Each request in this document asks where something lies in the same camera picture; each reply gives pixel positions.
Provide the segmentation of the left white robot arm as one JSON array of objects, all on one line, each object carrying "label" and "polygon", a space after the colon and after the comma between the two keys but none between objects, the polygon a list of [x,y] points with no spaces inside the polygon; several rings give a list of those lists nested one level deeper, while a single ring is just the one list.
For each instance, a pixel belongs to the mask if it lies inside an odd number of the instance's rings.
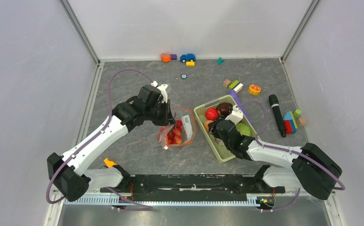
[{"label": "left white robot arm", "polygon": [[104,187],[119,192],[129,188],[130,179],[120,167],[89,169],[89,166],[111,144],[145,121],[155,126],[174,124],[168,90],[167,84],[155,82],[143,86],[138,95],[111,108],[101,126],[74,148],[62,155],[52,153],[47,158],[49,179],[64,199],[73,202],[86,192]]}]

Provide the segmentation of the red lychee bunch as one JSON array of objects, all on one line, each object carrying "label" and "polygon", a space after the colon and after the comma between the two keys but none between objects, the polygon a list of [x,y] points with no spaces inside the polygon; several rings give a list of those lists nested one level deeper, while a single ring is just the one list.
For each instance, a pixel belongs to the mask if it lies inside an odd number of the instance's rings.
[{"label": "red lychee bunch", "polygon": [[159,134],[156,136],[158,142],[164,146],[179,145],[182,143],[182,121],[176,120],[176,124],[160,127]]}]

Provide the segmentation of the dark red apple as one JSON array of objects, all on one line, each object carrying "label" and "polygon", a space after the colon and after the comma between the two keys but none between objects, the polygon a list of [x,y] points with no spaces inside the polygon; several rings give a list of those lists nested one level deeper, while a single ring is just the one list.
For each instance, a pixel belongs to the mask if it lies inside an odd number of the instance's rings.
[{"label": "dark red apple", "polygon": [[227,117],[233,110],[233,105],[231,103],[220,103],[216,107],[217,112],[219,115],[223,115],[224,117]]}]

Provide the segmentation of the orange peach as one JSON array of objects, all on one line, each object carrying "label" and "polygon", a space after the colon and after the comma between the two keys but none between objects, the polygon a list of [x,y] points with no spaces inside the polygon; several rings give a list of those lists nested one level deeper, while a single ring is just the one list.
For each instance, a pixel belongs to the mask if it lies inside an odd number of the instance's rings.
[{"label": "orange peach", "polygon": [[209,128],[209,125],[210,125],[210,123],[213,123],[213,120],[207,120],[205,123],[204,123],[204,129],[205,129],[205,131],[207,132],[207,133],[209,133],[209,130],[210,130],[210,128]]}]

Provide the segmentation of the red textured ball fruit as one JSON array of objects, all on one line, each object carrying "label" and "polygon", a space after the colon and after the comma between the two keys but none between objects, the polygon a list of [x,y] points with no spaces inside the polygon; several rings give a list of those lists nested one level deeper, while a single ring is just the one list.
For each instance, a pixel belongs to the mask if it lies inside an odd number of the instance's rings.
[{"label": "red textured ball fruit", "polygon": [[204,116],[207,120],[215,121],[219,116],[219,112],[217,109],[211,107],[205,111]]}]

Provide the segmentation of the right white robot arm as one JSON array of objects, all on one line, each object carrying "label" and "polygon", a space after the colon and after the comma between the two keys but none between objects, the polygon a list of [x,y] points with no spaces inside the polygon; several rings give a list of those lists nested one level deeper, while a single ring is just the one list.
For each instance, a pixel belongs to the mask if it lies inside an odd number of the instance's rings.
[{"label": "right white robot arm", "polygon": [[262,142],[258,137],[241,135],[236,124],[224,117],[208,127],[209,133],[221,139],[235,157],[274,165],[255,177],[254,186],[260,192],[271,187],[294,186],[317,199],[327,200],[333,190],[345,189],[339,180],[341,167],[313,143],[287,147]]}]

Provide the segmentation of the clear zip top bag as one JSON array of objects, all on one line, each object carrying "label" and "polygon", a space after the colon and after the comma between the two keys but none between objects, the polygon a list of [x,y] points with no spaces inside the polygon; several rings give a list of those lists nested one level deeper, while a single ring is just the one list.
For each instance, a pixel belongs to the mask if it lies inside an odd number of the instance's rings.
[{"label": "clear zip top bag", "polygon": [[190,144],[196,135],[194,112],[186,107],[172,107],[171,113],[175,124],[160,127],[157,140],[164,150],[174,146]]}]

